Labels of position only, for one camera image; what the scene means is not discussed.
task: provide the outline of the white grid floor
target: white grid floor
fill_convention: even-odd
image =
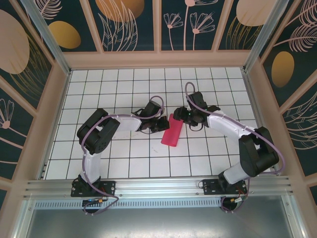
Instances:
[[[44,179],[74,179],[81,171],[77,129],[96,108],[129,114],[160,95],[167,117],[187,106],[184,86],[192,82],[208,105],[257,127],[239,68],[146,68],[72,72]],[[163,132],[116,133],[102,153],[101,176],[148,178],[218,175],[239,160],[236,142],[210,128],[194,132],[183,124],[177,147],[160,143]]]

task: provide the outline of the metal base plate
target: metal base plate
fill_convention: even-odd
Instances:
[[[105,190],[106,193],[114,195],[115,192],[115,181],[101,181],[99,185],[99,190]],[[91,189],[83,189],[80,182],[73,182],[71,197],[101,197],[102,195],[97,191]]]
[[[200,186],[204,189],[204,195],[238,195],[239,190],[247,193],[246,183],[244,181],[239,181],[235,185],[228,187],[226,192],[221,189],[218,179],[204,179]]]

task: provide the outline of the wall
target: wall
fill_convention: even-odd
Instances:
[[[0,3],[0,237],[36,179],[66,75],[14,0]]]
[[[36,0],[72,68],[243,65],[276,0]]]
[[[291,3],[250,75],[311,237],[317,237],[317,1]]]

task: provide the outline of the red sponge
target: red sponge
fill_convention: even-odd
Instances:
[[[161,143],[176,147],[180,131],[182,130],[183,120],[175,120],[173,114],[169,116],[169,129],[164,132]]]

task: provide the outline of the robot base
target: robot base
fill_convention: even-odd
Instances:
[[[101,181],[99,178],[93,183],[93,186],[105,193],[114,195],[115,181]],[[102,197],[103,195],[92,189],[88,183],[86,183],[81,176],[78,176],[78,181],[72,183],[71,197]]]
[[[247,193],[246,183],[243,180],[228,186],[226,189],[221,187],[218,179],[204,179],[202,183],[204,195],[238,195],[239,190]]]

